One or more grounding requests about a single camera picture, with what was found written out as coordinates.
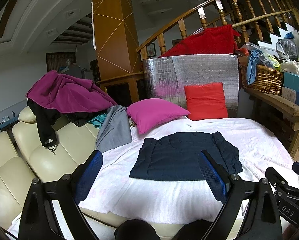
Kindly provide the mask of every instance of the reflective insulation board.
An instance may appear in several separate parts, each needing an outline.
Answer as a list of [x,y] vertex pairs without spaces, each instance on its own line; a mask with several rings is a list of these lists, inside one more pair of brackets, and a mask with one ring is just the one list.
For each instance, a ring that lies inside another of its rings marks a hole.
[[184,86],[222,82],[229,117],[237,117],[238,62],[236,55],[203,54],[143,61],[149,98],[162,98],[183,108]]

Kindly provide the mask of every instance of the wooden pillar with gold lines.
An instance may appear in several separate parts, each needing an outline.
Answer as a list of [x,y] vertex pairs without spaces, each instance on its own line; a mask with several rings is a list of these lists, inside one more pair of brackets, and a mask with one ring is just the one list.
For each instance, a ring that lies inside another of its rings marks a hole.
[[139,43],[131,0],[93,0],[92,13],[101,87],[107,91],[114,80],[128,83],[131,101],[138,101],[136,76],[139,79],[141,59],[136,52]]

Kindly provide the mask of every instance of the red pillow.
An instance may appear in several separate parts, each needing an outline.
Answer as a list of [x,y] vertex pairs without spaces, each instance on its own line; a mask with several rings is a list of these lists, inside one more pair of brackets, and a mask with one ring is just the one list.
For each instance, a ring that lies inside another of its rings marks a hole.
[[184,86],[184,89],[190,120],[228,118],[222,83]]

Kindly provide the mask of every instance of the ceiling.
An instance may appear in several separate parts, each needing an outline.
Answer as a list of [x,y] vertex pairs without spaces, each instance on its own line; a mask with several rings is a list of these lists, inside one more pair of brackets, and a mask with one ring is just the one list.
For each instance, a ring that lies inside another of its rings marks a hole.
[[[91,1],[18,0],[0,38],[0,55],[51,52],[85,43],[91,37],[91,19],[86,17],[91,13]],[[157,27],[158,22],[171,20],[188,10],[188,0],[132,0],[132,5],[137,31]],[[68,13],[73,11],[74,16],[69,17]],[[71,34],[85,37],[76,43],[70,40],[78,37]]]

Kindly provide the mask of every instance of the navy blue jacket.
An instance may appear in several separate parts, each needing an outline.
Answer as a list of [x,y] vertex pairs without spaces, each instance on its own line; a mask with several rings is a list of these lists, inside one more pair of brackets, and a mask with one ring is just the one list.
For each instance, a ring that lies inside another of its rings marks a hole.
[[177,132],[159,140],[145,138],[130,177],[158,181],[205,180],[198,154],[207,150],[229,173],[243,171],[238,149],[220,132]]

